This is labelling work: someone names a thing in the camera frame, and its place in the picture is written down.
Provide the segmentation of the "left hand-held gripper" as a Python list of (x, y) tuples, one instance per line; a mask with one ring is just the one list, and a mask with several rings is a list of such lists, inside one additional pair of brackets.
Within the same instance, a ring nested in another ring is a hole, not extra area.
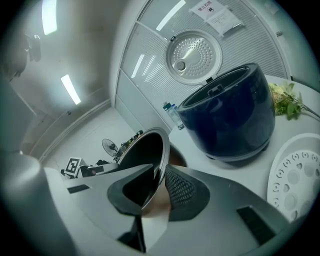
[(118, 170), (118, 164), (99, 160), (96, 164), (86, 164), (83, 158), (71, 157), (65, 169), (61, 170), (64, 178), (87, 178), (113, 173)]

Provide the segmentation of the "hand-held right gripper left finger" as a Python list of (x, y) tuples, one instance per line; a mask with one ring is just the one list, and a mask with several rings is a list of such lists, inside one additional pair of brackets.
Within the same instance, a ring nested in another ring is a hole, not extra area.
[(142, 206), (154, 179), (152, 164), (85, 178), (53, 173), (53, 201), (70, 236), (67, 256), (146, 253)]

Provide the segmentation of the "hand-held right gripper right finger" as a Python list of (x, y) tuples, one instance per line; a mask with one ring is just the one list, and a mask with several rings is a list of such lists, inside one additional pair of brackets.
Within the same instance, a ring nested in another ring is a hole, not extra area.
[(233, 180), (168, 165), (165, 187), (171, 211), (151, 256), (239, 256), (283, 228), (277, 209)]

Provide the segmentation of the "dark pot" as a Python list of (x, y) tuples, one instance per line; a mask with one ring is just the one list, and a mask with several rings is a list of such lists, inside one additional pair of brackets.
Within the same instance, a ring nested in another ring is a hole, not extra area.
[(181, 152), (169, 140), (167, 132), (152, 128), (138, 137), (118, 162), (120, 170), (132, 174), (119, 180), (125, 202), (129, 208), (136, 207), (140, 215), (150, 204), (162, 184), (167, 165), (187, 167)]

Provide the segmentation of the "white steamer tray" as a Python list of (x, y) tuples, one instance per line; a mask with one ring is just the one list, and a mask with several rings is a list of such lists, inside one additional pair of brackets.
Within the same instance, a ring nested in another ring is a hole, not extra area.
[(296, 135), (281, 147), (273, 160), (267, 202), (293, 222), (308, 214), (319, 194), (320, 135)]

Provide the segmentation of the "dark blue rice cooker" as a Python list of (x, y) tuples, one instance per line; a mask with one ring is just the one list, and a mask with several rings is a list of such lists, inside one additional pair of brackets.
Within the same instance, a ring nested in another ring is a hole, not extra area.
[(275, 107), (257, 63), (218, 74), (222, 61), (219, 42), (200, 29), (178, 32), (164, 53), (172, 78), (197, 86), (177, 108), (194, 144), (211, 159), (237, 162), (268, 145), (275, 128)]

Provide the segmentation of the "black standing fan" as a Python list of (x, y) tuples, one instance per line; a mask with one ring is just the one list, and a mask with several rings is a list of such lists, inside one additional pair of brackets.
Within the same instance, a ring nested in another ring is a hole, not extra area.
[(101, 142), (104, 151), (111, 157), (115, 158), (119, 149), (111, 140), (104, 138)]

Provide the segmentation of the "ceiling light panel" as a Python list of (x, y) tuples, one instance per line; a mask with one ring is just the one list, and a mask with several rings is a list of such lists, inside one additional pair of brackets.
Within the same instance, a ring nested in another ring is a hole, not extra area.
[(73, 83), (70, 79), (70, 76), (68, 74), (64, 75), (63, 77), (60, 78), (64, 88), (66, 89), (66, 91), (68, 92), (70, 98), (72, 99), (72, 101), (78, 105), (81, 100), (73, 86)]
[(41, 18), (45, 35), (49, 35), (57, 30), (57, 0), (42, 0)]

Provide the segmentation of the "clear water bottle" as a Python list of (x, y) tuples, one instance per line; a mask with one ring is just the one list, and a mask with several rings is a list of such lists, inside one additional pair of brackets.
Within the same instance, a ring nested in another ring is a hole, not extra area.
[(181, 121), (181, 118), (175, 108), (175, 105), (172, 105), (171, 103), (168, 103), (168, 115), (172, 119), (172, 121), (176, 124), (179, 130), (182, 130), (185, 126), (183, 122)]

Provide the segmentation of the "yellow artificial flower bunch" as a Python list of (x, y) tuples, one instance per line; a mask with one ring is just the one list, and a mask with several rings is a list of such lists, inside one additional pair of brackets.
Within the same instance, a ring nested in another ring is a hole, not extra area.
[(288, 120), (295, 119), (301, 115), (302, 111), (309, 112), (320, 119), (320, 115), (303, 103), (302, 94), (298, 95), (293, 91), (295, 84), (286, 82), (282, 85), (268, 83), (276, 116), (286, 116)]

